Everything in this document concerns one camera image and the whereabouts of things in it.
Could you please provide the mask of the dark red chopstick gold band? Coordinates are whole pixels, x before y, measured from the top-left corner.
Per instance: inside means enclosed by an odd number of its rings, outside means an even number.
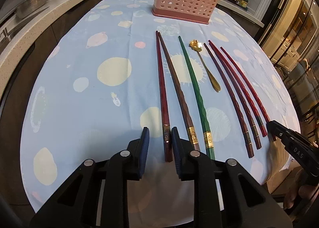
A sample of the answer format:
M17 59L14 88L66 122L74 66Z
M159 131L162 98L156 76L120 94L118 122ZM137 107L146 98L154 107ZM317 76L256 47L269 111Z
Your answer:
M160 39L159 32L156 31L156 52L157 52L157 62L158 62L158 73L159 73L159 91L160 91L160 109L162 116L162 129L163 129L163 143L164 143L164 156L166 162L172 162L172 145L170 142L170 121L168 104L166 98L165 80L162 64L162 56L160 51Z

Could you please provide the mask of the green chopstick gold band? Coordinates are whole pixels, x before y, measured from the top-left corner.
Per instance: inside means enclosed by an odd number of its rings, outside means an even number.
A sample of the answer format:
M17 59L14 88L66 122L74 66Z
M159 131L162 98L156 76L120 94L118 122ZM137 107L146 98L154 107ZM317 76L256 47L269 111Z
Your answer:
M206 154L210 157L211 160L215 160L213 138L211 135L211 130L210 130L210 125L209 125L209 122L207 119L206 109L204 107L204 102L203 102L202 95L200 93L200 88L199 88L199 85L198 85L198 82L196 79L196 75L195 75L194 69L192 67L190 58L188 56L187 50L185 48L185 45L184 45L183 40L182 40L180 35L178 36L178 40L179 40L179 43L180 43L182 51L183 51L183 55L185 58L185 62L187 64L191 83L192 83L194 93L195 93L195 98L196 98L196 102L197 102L198 112L200 115L201 126L202 126L202 131L203 131L204 143L206 146Z

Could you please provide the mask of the brown chopstick gold band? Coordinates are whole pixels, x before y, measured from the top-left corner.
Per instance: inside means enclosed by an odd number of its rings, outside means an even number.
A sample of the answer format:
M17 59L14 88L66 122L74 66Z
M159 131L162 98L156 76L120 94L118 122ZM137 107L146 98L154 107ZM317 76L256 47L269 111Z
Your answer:
M171 73L172 81L174 83L174 87L175 87L175 91L176 91L177 98L178 98L178 101L179 101L179 105L181 107L181 112L182 112L185 128L186 128L187 133L188 133L189 141L190 141L190 143L192 144L192 146L193 146L193 148L195 150L200 151L200 146L199 146L199 143L198 143L198 139L197 139L196 131L195 131L195 128L194 128L194 124L192 122L192 119L191 119L191 116L190 116L190 113L189 113L188 105L187 105L187 103L185 101L184 93L183 93L183 91L181 89L181 86L179 84L177 73L176 73L176 71L174 69L174 65L172 63L172 60L170 59L170 55L169 55L167 47L166 47L166 45L164 43L162 35L160 34L159 31L156 31L156 33L157 33L157 36L159 38L160 45L163 48L164 55L165 55L165 58L166 58L166 61L167 61L167 64L168 64L168 68L169 68L170 73Z

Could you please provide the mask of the bright red chopstick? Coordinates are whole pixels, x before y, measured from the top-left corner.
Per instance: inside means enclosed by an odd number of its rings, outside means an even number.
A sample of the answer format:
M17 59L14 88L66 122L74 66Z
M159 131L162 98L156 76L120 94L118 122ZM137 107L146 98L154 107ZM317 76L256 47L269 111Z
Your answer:
M239 86L241 87L251 109L252 112L257 120L257 124L260 128L261 134L263 137L267 136L267 129L266 125L264 124L260 112L262 113L262 116L266 123L270 121L270 118L268 116L268 113L262 104L261 99L259 98L258 94L256 93L254 87L252 86L251 82L248 80L246 75L244 74L243 70L239 67L239 65L234 61L234 59L230 56L230 54L223 48L220 47L221 51L223 52L223 55L225 55L228 59L223 57L225 61L229 61L232 63L232 66L230 66L230 63L228 63L228 66L230 67L231 72L234 74Z

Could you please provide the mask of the gold flower-handled spoon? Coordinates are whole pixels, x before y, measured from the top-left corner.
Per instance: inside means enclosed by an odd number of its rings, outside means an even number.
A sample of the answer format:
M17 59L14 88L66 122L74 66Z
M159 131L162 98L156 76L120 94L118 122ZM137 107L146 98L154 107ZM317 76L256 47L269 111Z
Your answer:
M207 66L206 66L206 64L205 64L205 62L204 62L204 60L203 60L203 58L202 58L202 55L201 55L201 52L202 52L202 44L201 44L200 42L198 42L196 39L194 39L194 40L191 40L191 41L189 42L189 46L191 47L192 50L194 50L194 51L197 53L197 55L198 55L198 57L199 57L199 59L200 59L202 65L204 66L204 69L205 69L206 72L207 72L207 76L208 76L208 78L209 78L209 80L210 80L210 83L211 83L213 89L214 89L216 92L219 92L219 91L221 90L221 87L220 87L219 83L217 82L217 80L215 79L215 77L214 77L214 76L212 75L212 73L210 72L210 70L207 68Z

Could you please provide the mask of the blue polka dot tablecloth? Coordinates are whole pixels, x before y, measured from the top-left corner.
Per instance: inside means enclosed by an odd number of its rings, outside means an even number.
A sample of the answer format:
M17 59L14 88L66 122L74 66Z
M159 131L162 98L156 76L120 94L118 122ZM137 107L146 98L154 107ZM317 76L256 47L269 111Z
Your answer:
M27 197L39 210L85 159L105 160L144 127L146 173L129 185L129 213L177 221L192 215L192 183L164 161L155 33L160 32L204 148L200 116L182 46L197 39L224 48L249 79L269 117L299 130L280 76L262 48L228 14L209 24L153 16L154 0L103 0L61 38L33 87L21 137Z

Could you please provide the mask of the seasoning jars on tray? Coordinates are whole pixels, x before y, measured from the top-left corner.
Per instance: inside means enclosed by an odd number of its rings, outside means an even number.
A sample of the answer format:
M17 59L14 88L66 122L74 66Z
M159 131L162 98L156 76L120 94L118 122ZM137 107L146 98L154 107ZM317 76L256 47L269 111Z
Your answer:
M247 8L249 1L248 0L236 0L236 4L244 9Z

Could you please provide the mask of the stainless steel pot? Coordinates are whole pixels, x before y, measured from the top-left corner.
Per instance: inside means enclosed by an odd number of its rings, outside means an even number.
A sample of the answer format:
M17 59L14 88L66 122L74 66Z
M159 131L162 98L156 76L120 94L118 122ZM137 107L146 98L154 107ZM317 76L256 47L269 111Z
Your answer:
M46 4L47 0L24 0L16 7L16 16L23 19Z

